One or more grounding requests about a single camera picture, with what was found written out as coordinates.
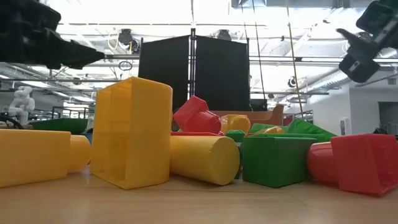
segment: wooden floor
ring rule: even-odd
[[[398,223],[398,190],[383,198],[315,184],[270,189],[171,177],[121,190],[95,176],[0,189],[0,223]]]

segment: yellow hollow square block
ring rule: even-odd
[[[97,92],[91,173],[123,189],[169,179],[172,89],[132,77]]]
[[[67,176],[70,133],[0,129],[0,187]]]

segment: black panel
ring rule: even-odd
[[[173,88],[173,110],[188,96],[189,36],[142,44],[138,77],[167,84]]]
[[[195,95],[210,110],[250,109],[247,45],[197,36]]]

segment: green bin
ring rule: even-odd
[[[46,131],[69,131],[72,134],[81,134],[87,127],[87,119],[80,118],[59,118],[48,121],[32,122],[34,130]]]
[[[316,142],[315,138],[244,138],[243,181],[279,188],[309,180],[307,152]]]

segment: green block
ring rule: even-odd
[[[314,138],[243,139],[243,180],[279,188],[310,179],[307,152]]]
[[[275,127],[275,126],[277,126],[277,125],[271,125],[271,124],[257,124],[257,123],[256,123],[256,124],[253,124],[253,126],[251,127],[251,129],[250,129],[250,131],[249,131],[249,134],[256,133],[256,132],[258,132],[258,131],[260,131],[260,130],[263,130],[263,129],[273,128],[273,127]],[[287,133],[287,130],[289,129],[288,126],[278,126],[278,127],[282,128],[282,129],[285,131],[285,133]]]
[[[87,127],[87,119],[59,118],[48,121],[34,121],[31,123],[34,130],[69,131],[72,134],[81,134]]]
[[[290,134],[321,134],[323,135],[323,138],[321,138],[319,142],[328,142],[332,137],[336,136],[335,134],[332,134],[302,119],[294,120],[290,124],[289,130],[287,132]]]
[[[235,142],[242,142],[246,133],[242,130],[229,130],[225,135],[234,139]]]
[[[322,134],[255,134],[252,137],[282,137],[282,138],[315,138],[318,142],[322,142],[325,136]]]

